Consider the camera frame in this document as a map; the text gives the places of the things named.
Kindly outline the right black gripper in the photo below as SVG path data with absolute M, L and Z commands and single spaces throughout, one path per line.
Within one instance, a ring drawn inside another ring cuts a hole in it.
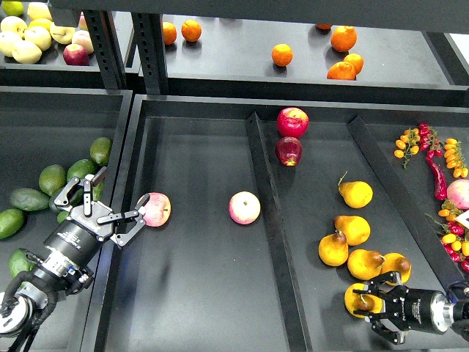
M 386 282 L 396 284 L 385 291 Z M 405 343 L 403 331 L 416 330 L 428 333 L 443 334 L 446 322 L 443 317 L 443 306 L 446 297 L 436 290 L 412 289 L 402 285 L 398 271 L 388 271 L 371 279 L 363 289 L 353 289 L 356 294 L 368 294 L 384 300 L 384 312 L 354 310 L 356 315 L 363 316 L 371 323 L 372 331 L 394 345 Z M 389 320 L 400 331 L 386 327 L 383 320 Z

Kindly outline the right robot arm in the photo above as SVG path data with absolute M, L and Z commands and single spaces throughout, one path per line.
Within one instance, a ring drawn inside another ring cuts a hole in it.
M 371 329 L 394 345 L 405 342 L 406 333 L 444 334 L 449 329 L 468 339 L 468 300 L 451 298 L 437 290 L 409 288 L 398 271 L 388 271 L 353 288 L 352 313 L 371 324 Z

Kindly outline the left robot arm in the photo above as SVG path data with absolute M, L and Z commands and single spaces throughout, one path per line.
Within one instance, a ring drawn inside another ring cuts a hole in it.
M 106 241 L 126 246 L 145 226 L 145 194 L 134 209 L 116 213 L 93 198 L 92 190 L 107 168 L 83 178 L 72 177 L 55 197 L 55 206 L 67 218 L 44 242 L 48 256 L 26 256 L 35 264 L 22 271 L 1 292 L 1 336 L 14 338 L 10 351 L 28 351 L 45 320 L 60 301 L 88 288 L 93 272 L 88 264 Z

